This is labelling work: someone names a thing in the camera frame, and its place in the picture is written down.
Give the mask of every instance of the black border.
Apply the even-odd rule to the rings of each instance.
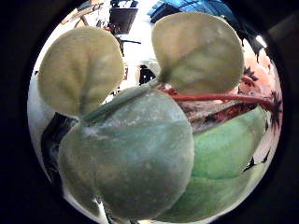
[[[50,186],[32,149],[26,118],[29,78],[38,52],[60,21],[81,1],[10,0],[0,3],[1,172],[0,217],[4,224],[88,224]],[[273,41],[266,32],[298,10],[295,1],[226,1],[264,33],[282,74],[284,126],[266,177],[232,213],[215,223],[299,223],[299,32]]]

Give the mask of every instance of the succulent leaf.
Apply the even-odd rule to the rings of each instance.
[[[253,166],[234,178],[210,179],[194,177],[175,205],[156,220],[163,222],[195,222],[217,215],[244,200],[263,175],[264,163]]]
[[[191,181],[171,209],[157,217],[166,222],[191,222],[227,209],[251,190],[264,164],[243,172],[260,143],[265,112],[258,106],[222,125],[194,135]]]
[[[59,155],[67,187],[87,186],[114,216],[130,219],[170,208],[189,183],[194,159],[192,128],[178,105],[156,90],[136,96],[139,88],[117,96],[121,106],[103,110],[104,119],[92,126],[83,120],[64,138]],[[118,100],[126,94],[134,97]],[[81,187],[67,181],[74,172]]]
[[[81,116],[98,107],[121,83],[123,69],[113,35],[97,27],[80,27],[50,46],[38,72],[38,89],[59,113]]]
[[[266,123],[259,106],[194,137],[192,176],[222,179],[240,175],[263,137]]]
[[[241,41],[224,20],[200,12],[163,17],[152,44],[162,68],[159,79],[181,93],[233,89],[244,69]]]

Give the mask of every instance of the green leaf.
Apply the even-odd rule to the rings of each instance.
[[[240,175],[260,144],[265,123],[265,112],[257,106],[213,129],[195,134],[192,176],[222,179]]]
[[[185,193],[175,205],[156,220],[195,222],[212,217],[234,203],[244,200],[263,175],[265,164],[256,165],[235,178],[209,179],[192,177]]]
[[[59,113],[84,115],[120,85],[124,74],[118,41],[97,27],[81,27],[60,36],[38,72],[43,100]]]
[[[181,93],[224,92],[244,69],[241,41],[224,20],[200,12],[163,17],[152,30],[159,79]]]
[[[78,174],[82,187],[99,195],[116,217],[158,216],[189,183],[194,159],[190,123],[168,95],[140,87],[123,91],[102,112],[104,119],[91,126],[83,119],[64,138],[63,181],[76,191],[78,186],[65,180]]]

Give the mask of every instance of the pale green leaf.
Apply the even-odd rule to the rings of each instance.
[[[189,183],[194,160],[190,123],[168,95],[140,87],[123,91],[98,111],[103,119],[93,125],[83,119],[64,138],[59,156],[63,181],[67,185],[75,172],[78,184],[99,195],[116,217],[158,216]]]
[[[243,74],[244,56],[235,30],[200,12],[166,16],[153,27],[159,79],[181,93],[224,92]]]
[[[59,113],[80,116],[98,107],[120,85],[123,69],[113,35],[97,27],[80,27],[50,46],[38,72],[38,89]]]

